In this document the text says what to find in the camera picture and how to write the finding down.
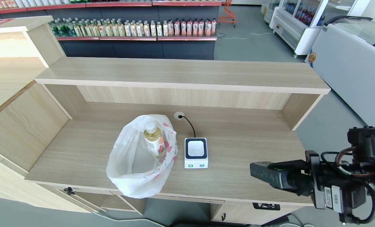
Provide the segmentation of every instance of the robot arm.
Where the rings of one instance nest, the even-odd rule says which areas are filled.
[[[251,176],[274,188],[310,196],[315,208],[338,212],[342,223],[370,223],[375,218],[375,128],[349,129],[348,142],[351,147],[343,151],[323,152],[322,161],[316,152],[306,151],[306,161],[251,163]],[[335,162],[325,159],[328,154],[336,155]],[[352,155],[353,163],[341,163],[344,155]],[[366,202],[366,191],[372,210],[362,220],[352,210]]]

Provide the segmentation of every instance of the checkout counter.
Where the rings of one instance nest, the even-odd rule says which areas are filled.
[[[182,111],[197,136],[207,138],[209,168],[185,169],[179,152],[153,198],[210,203],[212,221],[245,224],[313,206],[310,198],[272,189],[249,173],[254,161],[304,158],[295,130],[330,91],[309,65],[66,57],[50,20],[0,24],[6,37],[0,45],[12,46],[0,52],[0,88],[7,87],[0,89],[0,165],[20,177],[0,187],[20,182],[44,192],[42,204],[31,203],[34,191],[17,200],[143,214],[146,199],[125,197],[106,176],[109,155],[123,126],[151,113],[168,116],[183,151],[191,128],[173,118]],[[280,210],[255,210],[253,203]]]

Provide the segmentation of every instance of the freezer lid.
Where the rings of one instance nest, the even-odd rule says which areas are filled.
[[[369,17],[339,17],[328,23],[358,36],[375,47],[375,22]]]

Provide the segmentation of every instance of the orange stand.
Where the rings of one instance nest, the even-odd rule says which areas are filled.
[[[228,6],[230,6],[232,4],[232,0],[225,0],[225,2],[223,2],[223,4],[224,4],[224,11],[228,16],[219,17],[218,21],[219,22],[233,23],[234,27],[235,27],[236,22],[237,22],[237,17],[235,16],[234,12],[232,12],[231,10],[228,9]]]

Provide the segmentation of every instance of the drawer handle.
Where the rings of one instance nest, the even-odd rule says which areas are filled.
[[[75,191],[72,190],[72,187],[64,188],[64,191],[65,191],[68,195],[75,195]]]
[[[258,210],[280,210],[279,204],[268,204],[268,203],[252,203],[253,207]]]

